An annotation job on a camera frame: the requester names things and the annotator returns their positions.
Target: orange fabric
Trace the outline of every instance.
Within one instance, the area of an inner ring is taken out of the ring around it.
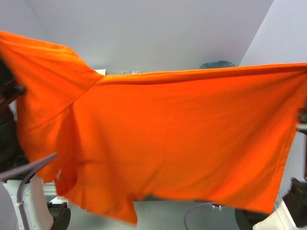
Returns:
[[[27,89],[21,146],[30,161],[59,153],[38,175],[71,202],[132,223],[147,195],[271,212],[306,63],[102,76],[66,46],[5,32],[0,54]]]

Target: purple cable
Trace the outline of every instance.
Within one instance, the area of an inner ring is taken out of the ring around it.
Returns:
[[[25,213],[25,209],[24,209],[24,203],[23,203],[23,190],[24,190],[24,185],[27,182],[27,180],[34,175],[38,170],[40,170],[41,168],[43,168],[45,165],[47,165],[50,161],[52,161],[54,158],[57,157],[57,153],[53,153],[39,161],[35,161],[33,163],[27,164],[27,165],[23,165],[21,167],[0,173],[0,180],[7,180],[10,179],[14,176],[17,176],[19,174],[25,173],[29,170],[31,170],[27,176],[25,178],[23,178],[23,180],[21,181],[18,189],[17,189],[17,203],[20,204],[19,205],[19,211],[20,211],[20,216],[23,220],[23,225],[24,225],[24,230],[30,230],[29,227],[29,223],[27,220],[27,216]]]
[[[209,206],[209,205],[215,205],[215,206],[218,206],[216,205],[215,203],[203,203],[203,204],[199,204],[199,205],[195,205],[193,207],[191,207],[187,212],[186,214],[184,215],[184,218],[183,218],[183,223],[184,223],[184,227],[186,228],[186,230],[189,230],[189,227],[188,227],[188,224],[187,224],[187,218],[188,218],[188,215],[191,211],[193,211],[194,209],[198,208],[198,207],[203,207],[203,206]]]

